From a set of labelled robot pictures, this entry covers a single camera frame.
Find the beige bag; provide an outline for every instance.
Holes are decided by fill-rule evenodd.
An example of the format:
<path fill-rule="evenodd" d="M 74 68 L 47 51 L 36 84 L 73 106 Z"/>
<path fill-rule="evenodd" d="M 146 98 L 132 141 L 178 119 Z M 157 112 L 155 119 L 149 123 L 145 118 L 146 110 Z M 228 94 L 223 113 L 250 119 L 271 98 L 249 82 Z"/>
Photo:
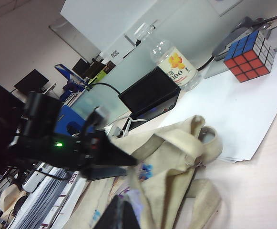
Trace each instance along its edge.
<path fill-rule="evenodd" d="M 139 161 L 154 167 L 153 177 L 144 182 L 138 180 L 134 167 L 128 168 L 130 187 L 139 190 L 143 205 L 139 222 L 142 229 L 173 228 L 184 197 L 196 197 L 190 229 L 201 229 L 218 206 L 220 196 L 209 180 L 192 181 L 198 165 L 214 160 L 222 152 L 222 143 L 216 131 L 204 124 L 201 116 L 194 116 L 171 126 L 112 140 Z M 203 144 L 198 139 L 203 133 L 214 137 Z M 106 205 L 101 199 L 107 199 L 109 190 L 106 189 L 111 187 L 112 182 L 111 179 L 107 179 L 105 184 L 103 180 L 93 181 L 90 188 L 95 189 L 88 190 L 86 195 L 97 195 L 100 192 L 96 191 L 97 187 L 103 188 L 103 194 L 98 200 L 95 196 L 85 196 L 64 228 L 89 228 L 88 222 L 82 221 L 86 219 L 89 208 L 103 213 Z"/>

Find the white cable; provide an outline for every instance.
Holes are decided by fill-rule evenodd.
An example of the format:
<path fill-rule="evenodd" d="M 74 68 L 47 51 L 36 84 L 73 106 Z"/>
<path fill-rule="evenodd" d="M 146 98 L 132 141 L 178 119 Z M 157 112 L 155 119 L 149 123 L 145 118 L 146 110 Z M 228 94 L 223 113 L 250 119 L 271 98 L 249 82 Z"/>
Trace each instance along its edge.
<path fill-rule="evenodd" d="M 144 121 L 147 121 L 146 119 L 132 119 L 132 118 L 129 118 L 129 121 L 128 121 L 128 124 L 127 124 L 127 127 L 125 128 L 124 130 L 124 133 L 123 133 L 123 137 L 126 137 L 129 133 L 129 129 L 130 129 L 130 125 L 132 122 L 144 122 Z"/>
<path fill-rule="evenodd" d="M 128 121 L 127 127 L 124 130 L 123 137 L 126 137 L 128 135 L 131 123 L 132 123 L 132 120 L 130 119 Z"/>
<path fill-rule="evenodd" d="M 107 126 L 110 126 L 112 125 L 113 123 L 117 122 L 117 121 L 120 121 L 120 120 L 123 120 L 123 119 L 130 119 L 132 122 L 144 122 L 144 121 L 147 121 L 147 119 L 132 119 L 130 116 L 123 116 L 123 117 L 120 117 L 120 118 L 117 118 L 116 120 L 112 121 L 110 124 L 108 124 Z"/>

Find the yellow flower logo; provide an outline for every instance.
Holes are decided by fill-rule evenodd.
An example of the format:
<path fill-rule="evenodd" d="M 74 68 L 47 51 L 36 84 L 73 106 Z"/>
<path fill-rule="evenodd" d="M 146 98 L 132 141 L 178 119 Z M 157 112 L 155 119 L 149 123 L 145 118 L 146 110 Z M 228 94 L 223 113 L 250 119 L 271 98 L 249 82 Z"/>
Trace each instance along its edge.
<path fill-rule="evenodd" d="M 182 58 L 178 56 L 176 52 L 169 57 L 169 63 L 171 64 L 172 68 L 177 68 L 177 67 L 179 69 L 185 68 L 185 65 L 182 62 L 183 62 Z"/>

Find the desk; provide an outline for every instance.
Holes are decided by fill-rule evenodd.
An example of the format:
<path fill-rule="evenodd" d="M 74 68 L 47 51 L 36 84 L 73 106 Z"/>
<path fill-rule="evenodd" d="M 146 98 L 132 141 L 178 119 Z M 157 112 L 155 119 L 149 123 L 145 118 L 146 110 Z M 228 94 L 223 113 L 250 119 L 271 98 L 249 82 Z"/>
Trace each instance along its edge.
<path fill-rule="evenodd" d="M 157 128 L 168 114 L 141 125 L 130 134 Z M 199 169 L 195 178 L 211 179 L 222 196 L 221 205 L 205 228 L 277 228 L 277 115 L 252 160 L 236 164 L 216 160 L 206 169 Z M 176 229 L 188 228 L 191 202 L 185 201 Z"/>

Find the stack of paper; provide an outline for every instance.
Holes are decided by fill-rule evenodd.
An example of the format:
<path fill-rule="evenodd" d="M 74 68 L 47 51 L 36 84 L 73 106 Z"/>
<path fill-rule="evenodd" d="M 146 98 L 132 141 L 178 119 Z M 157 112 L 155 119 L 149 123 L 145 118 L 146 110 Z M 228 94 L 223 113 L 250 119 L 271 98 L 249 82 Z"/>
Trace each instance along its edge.
<path fill-rule="evenodd" d="M 51 229 L 63 228 L 70 218 L 85 184 L 86 179 L 80 177 L 79 172 L 74 172 L 39 229 L 47 229 L 49 224 L 51 224 Z"/>
<path fill-rule="evenodd" d="M 54 167 L 50 174 L 61 178 L 66 177 L 65 170 L 61 168 Z M 38 229 L 66 183 L 67 181 L 45 177 L 37 189 L 28 196 L 8 228 Z"/>
<path fill-rule="evenodd" d="M 160 127 L 201 115 L 223 140 L 222 160 L 250 160 L 277 113 L 277 54 L 270 74 L 239 83 L 230 71 L 203 80 Z"/>

